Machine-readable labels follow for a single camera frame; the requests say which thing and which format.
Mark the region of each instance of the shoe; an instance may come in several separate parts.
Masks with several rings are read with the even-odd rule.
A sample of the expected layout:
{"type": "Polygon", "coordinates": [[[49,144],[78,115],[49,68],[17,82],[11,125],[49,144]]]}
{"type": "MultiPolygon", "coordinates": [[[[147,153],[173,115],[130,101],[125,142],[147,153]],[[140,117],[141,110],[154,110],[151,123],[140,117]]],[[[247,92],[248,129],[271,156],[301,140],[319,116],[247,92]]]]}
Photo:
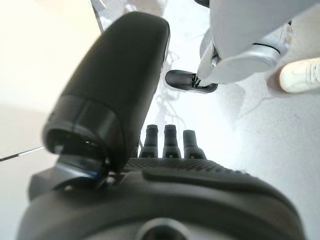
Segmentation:
{"type": "Polygon", "coordinates": [[[281,70],[279,83],[291,94],[320,88],[320,57],[287,64],[281,70]]]}

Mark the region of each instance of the floor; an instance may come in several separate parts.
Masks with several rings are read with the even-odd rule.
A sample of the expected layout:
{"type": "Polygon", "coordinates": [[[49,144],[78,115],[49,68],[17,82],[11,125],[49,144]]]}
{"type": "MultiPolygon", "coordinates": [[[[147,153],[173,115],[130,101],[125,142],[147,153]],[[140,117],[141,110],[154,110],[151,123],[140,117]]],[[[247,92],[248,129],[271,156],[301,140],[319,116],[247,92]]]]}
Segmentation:
{"type": "MultiPolygon", "coordinates": [[[[169,54],[141,131],[142,141],[147,125],[157,124],[161,153],[164,127],[175,124],[182,150],[183,130],[195,130],[198,145],[208,159],[257,176],[291,199],[302,217],[308,239],[317,240],[320,236],[320,90],[294,95],[282,93],[276,72],[220,85],[211,94],[173,89],[164,82],[167,71],[197,70],[202,37],[209,27],[208,9],[193,0],[92,0],[92,3],[104,29],[130,11],[162,16],[170,24],[169,54]]],[[[294,60],[320,56],[319,16],[320,5],[317,5],[293,19],[293,43],[278,68],[294,60]]],[[[39,123],[49,111],[38,116],[39,123]]],[[[21,189],[27,189],[30,175],[54,161],[45,151],[20,158],[0,166],[1,173],[6,173],[1,179],[4,177],[8,183],[18,179],[20,184],[16,192],[5,182],[1,184],[1,189],[13,192],[11,197],[16,208],[4,211],[13,217],[3,226],[13,230],[6,230],[0,239],[2,236],[13,239],[13,231],[27,206],[21,189]]]]}

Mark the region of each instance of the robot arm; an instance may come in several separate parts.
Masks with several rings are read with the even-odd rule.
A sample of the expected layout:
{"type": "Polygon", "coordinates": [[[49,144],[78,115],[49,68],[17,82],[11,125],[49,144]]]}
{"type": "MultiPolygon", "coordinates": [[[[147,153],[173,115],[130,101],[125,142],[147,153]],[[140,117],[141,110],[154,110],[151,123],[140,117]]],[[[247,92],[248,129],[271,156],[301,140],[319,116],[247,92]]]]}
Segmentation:
{"type": "Polygon", "coordinates": [[[277,65],[291,42],[288,22],[317,0],[195,0],[210,7],[209,44],[197,74],[170,71],[167,83],[178,89],[213,92],[217,84],[243,80],[277,65]]]}

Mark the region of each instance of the textured grip surface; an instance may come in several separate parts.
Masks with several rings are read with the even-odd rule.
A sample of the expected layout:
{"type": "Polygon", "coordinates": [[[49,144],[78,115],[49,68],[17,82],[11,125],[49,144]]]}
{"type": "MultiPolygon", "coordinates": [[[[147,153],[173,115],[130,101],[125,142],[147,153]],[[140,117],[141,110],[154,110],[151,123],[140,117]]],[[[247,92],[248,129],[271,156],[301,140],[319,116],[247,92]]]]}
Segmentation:
{"type": "Polygon", "coordinates": [[[143,176],[150,181],[176,182],[267,195],[280,200],[297,214],[292,203],[268,183],[248,173],[225,168],[211,160],[130,158],[125,169],[127,171],[142,171],[143,176]]]}

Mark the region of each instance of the black robotic finger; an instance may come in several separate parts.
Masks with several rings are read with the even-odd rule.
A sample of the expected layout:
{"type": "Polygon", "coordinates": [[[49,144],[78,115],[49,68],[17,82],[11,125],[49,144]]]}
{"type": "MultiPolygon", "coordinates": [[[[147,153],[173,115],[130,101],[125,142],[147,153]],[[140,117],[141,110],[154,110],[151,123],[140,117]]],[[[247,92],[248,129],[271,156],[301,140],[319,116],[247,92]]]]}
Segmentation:
{"type": "Polygon", "coordinates": [[[207,159],[204,151],[197,145],[195,131],[183,131],[183,150],[185,159],[207,159]]]}
{"type": "Polygon", "coordinates": [[[177,130],[175,125],[165,125],[163,158],[180,159],[181,153],[178,147],[177,130]]]}
{"type": "Polygon", "coordinates": [[[146,137],[144,146],[141,148],[139,158],[157,158],[158,157],[158,127],[157,125],[148,125],[146,127],[146,137]]]}

